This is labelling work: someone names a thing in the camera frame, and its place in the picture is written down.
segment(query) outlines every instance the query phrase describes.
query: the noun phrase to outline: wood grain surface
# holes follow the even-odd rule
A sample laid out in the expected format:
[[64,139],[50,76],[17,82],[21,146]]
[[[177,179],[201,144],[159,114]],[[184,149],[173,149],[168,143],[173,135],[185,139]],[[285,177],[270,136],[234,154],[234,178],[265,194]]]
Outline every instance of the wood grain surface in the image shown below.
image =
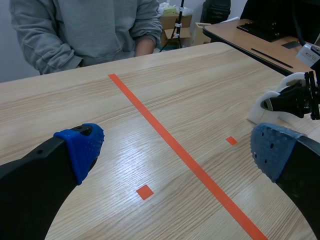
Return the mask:
[[[257,55],[258,57],[263,58],[273,64],[276,64],[290,72],[299,73],[311,71],[311,69],[307,65],[305,65],[303,62],[296,58],[298,51],[301,49],[301,46],[291,49],[287,49],[284,46],[282,46],[283,44],[297,41],[298,39],[296,37],[287,36],[274,42],[268,42],[237,28],[237,26],[249,22],[250,21],[248,19],[241,19],[209,25],[206,26],[205,29],[217,36],[217,38],[224,39],[231,45],[239,46],[240,48],[254,55]],[[252,49],[256,49],[264,54],[267,54],[281,62],[284,62],[292,66],[293,68],[287,67],[268,57],[265,57],[262,54],[253,51]]]
[[[112,73],[270,240],[315,239],[250,154],[254,125],[246,116],[283,76],[210,43],[0,84],[0,164],[57,131],[87,122],[104,129],[97,164],[62,205],[47,240],[250,239],[109,79]],[[319,141],[317,126],[306,117],[289,127]],[[226,141],[230,136],[236,145]],[[146,200],[136,192],[144,185],[154,192]]]

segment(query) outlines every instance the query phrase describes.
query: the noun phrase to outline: orange tape square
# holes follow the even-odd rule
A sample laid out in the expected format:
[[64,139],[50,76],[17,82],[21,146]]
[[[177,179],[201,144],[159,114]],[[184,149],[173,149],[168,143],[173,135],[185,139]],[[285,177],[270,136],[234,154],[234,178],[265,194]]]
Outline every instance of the orange tape square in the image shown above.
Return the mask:
[[231,145],[235,145],[235,144],[238,143],[237,140],[235,140],[232,136],[228,137],[226,140],[227,140],[228,143],[230,143]]
[[154,194],[154,192],[150,189],[150,187],[148,187],[148,185],[144,185],[143,187],[140,187],[136,192],[140,195],[140,197],[143,200],[146,200],[152,194]]

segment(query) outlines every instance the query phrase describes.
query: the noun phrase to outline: cardboard box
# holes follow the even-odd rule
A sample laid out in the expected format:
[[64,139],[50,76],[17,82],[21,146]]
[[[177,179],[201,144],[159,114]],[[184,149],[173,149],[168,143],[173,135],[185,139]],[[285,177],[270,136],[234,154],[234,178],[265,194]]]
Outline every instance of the cardboard box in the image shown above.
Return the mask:
[[[171,38],[173,31],[174,31],[173,29],[164,30],[165,36],[167,37],[167,39]],[[191,38],[191,33],[189,31],[189,28],[181,28],[180,38],[181,39]]]
[[211,38],[204,35],[203,33],[203,28],[205,26],[211,25],[210,23],[201,23],[201,22],[196,22],[194,25],[194,31],[192,34],[192,46],[197,46],[197,45],[202,45],[204,42],[209,42],[211,41]]
[[[160,22],[162,24],[163,30],[174,29],[176,24],[176,19],[178,19],[178,14],[173,14],[169,16],[160,17]],[[181,24],[183,28],[189,28],[191,24],[192,15],[183,16],[181,19]]]

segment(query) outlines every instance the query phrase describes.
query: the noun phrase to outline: textured blue rubber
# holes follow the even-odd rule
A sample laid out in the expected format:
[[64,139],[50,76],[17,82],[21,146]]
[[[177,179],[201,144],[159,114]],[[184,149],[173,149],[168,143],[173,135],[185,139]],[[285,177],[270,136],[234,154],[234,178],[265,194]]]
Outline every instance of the textured blue rubber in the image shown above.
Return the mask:
[[92,163],[100,155],[104,142],[104,130],[101,127],[94,123],[83,125],[92,126],[92,132],[89,136],[71,129],[56,132],[53,135],[66,141],[78,185],[87,177]]
[[271,123],[255,126],[251,153],[258,168],[275,182],[281,175],[297,140],[305,134]]

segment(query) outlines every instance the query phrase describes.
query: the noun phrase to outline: desk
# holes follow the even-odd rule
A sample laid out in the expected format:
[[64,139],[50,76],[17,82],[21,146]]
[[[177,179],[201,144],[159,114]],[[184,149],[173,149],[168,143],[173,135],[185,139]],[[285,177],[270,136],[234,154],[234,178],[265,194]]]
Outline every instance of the desk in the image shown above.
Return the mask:
[[[315,239],[291,200],[250,153],[255,100],[283,76],[224,43],[0,84],[0,163],[54,132],[93,122],[100,157],[58,212],[47,240],[248,240],[249,235],[144,119],[116,73],[269,239]],[[320,140],[319,122],[291,128]],[[238,143],[231,146],[226,138]],[[142,200],[147,184],[154,194]]]
[[[249,23],[247,19],[235,20],[225,23],[218,23],[214,25],[205,26],[203,33],[213,40],[226,43],[235,49],[245,53],[246,55],[256,59],[257,61],[267,65],[277,72],[287,76],[292,73],[309,72],[311,69],[296,58],[301,46],[287,49],[283,44],[297,41],[297,38],[288,36],[274,42],[265,41],[257,36],[242,31],[237,28],[239,25]],[[253,51],[258,50],[267,54],[283,63],[286,63],[293,68],[287,67],[278,63],[264,55]]]

